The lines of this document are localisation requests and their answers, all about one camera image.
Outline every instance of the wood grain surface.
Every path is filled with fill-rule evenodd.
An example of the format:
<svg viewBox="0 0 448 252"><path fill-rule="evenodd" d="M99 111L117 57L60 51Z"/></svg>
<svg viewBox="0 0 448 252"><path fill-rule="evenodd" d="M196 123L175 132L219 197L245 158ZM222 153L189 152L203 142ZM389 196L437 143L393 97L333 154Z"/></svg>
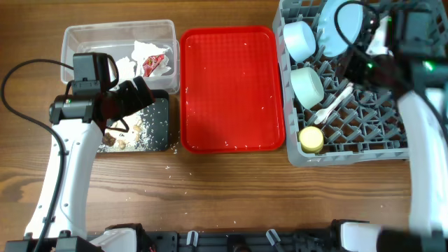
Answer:
<svg viewBox="0 0 448 252"><path fill-rule="evenodd" d="M0 5L0 76L25 60L60 59L64 30L71 25L170 19L179 39L194 27L271 27L277 6L278 1ZM48 123L48 107L63 91L58 66L35 64L13 75L6 98L18 111ZM36 207L50 135L3 105L0 120L1 251L7 240L22 238ZM178 118L174 125L177 134ZM176 155L171 149L98 155L87 198L89 232L118 223L142 223L150 231L294 230L325 227L334 218L407 227L406 161L298 168L289 163L285 146L224 155L193 155L179 143L174 148Z"/></svg>

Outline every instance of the gray dish rack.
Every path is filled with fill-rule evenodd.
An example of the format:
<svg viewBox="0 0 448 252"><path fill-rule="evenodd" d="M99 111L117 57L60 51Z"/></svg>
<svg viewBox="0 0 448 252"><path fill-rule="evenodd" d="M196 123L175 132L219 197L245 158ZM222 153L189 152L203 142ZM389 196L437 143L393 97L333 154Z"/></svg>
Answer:
<svg viewBox="0 0 448 252"><path fill-rule="evenodd" d="M396 105L389 93L376 94L355 90L330 115L324 125L315 125L324 133L324 147L320 154L302 151L298 132L313 125L315 113L326 108L347 85L347 80L335 77L336 62L340 57L326 58L323 47L303 63L290 57L283 38L285 24L305 21L313 30L316 40L322 31L317 31L319 14L327 0L280 0L272 29L276 36L277 59L283 90L283 112L286 126L288 159L297 167L350 165L369 160L407 159L409 157L405 129ZM448 20L445 8L438 0L381 0L373 6L385 16L393 6L427 3L433 11L434 22L430 36L435 46L444 46L448 41ZM315 107L303 108L294 95L291 71L314 68L321 78L325 90L323 101Z"/></svg>

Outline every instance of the green led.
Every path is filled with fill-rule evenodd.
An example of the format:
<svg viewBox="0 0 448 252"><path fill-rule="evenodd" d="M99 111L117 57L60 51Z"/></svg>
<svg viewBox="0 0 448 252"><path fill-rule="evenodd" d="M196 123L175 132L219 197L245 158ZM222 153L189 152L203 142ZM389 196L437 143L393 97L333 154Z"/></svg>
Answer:
<svg viewBox="0 0 448 252"><path fill-rule="evenodd" d="M434 70L434 66L433 66L433 64L431 63L431 62L427 62L427 61L425 61L425 62L423 62L423 65L426 67L426 69L427 70L429 70L429 71L433 71Z"/></svg>

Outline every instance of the white cup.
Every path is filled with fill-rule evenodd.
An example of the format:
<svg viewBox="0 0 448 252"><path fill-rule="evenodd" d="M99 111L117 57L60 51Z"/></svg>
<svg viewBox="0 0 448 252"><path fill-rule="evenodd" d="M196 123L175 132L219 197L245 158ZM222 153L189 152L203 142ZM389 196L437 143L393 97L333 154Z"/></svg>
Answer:
<svg viewBox="0 0 448 252"><path fill-rule="evenodd" d="M316 39L306 22L285 24L283 37L289 54L296 62L303 62L316 51Z"/></svg>
<svg viewBox="0 0 448 252"><path fill-rule="evenodd" d="M310 109L323 100L323 86L321 79L310 67L291 71L291 85L295 96L301 105Z"/></svg>

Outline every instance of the red tray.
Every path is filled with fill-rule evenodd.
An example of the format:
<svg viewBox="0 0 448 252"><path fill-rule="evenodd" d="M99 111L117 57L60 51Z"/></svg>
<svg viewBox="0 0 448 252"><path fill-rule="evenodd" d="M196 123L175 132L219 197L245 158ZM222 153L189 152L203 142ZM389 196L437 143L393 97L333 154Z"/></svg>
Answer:
<svg viewBox="0 0 448 252"><path fill-rule="evenodd" d="M181 39L181 141L194 153L271 151L285 139L274 33L188 30Z"/></svg>

